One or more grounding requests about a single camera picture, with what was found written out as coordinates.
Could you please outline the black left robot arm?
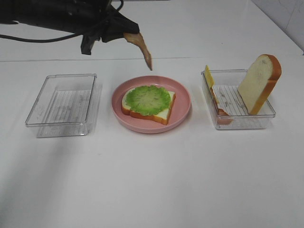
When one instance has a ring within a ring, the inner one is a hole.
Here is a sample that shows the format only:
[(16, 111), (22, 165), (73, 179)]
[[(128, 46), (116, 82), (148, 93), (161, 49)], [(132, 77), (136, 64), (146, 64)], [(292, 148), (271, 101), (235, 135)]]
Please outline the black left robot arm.
[(90, 55), (95, 41), (104, 43), (140, 32), (137, 23), (123, 16), (110, 0), (2, 0), (1, 24), (69, 32), (83, 37), (81, 52)]

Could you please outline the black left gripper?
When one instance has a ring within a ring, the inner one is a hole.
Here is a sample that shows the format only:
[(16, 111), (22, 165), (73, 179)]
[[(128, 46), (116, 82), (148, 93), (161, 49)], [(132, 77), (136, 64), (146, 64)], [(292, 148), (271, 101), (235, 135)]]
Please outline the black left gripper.
[[(124, 33), (138, 34), (138, 24), (121, 13), (116, 13), (106, 21), (111, 3), (110, 0), (48, 0), (48, 28), (80, 33), (104, 26), (101, 33), (101, 40), (104, 43), (124, 38)], [(94, 43), (95, 37), (83, 35), (81, 53), (91, 55)]]

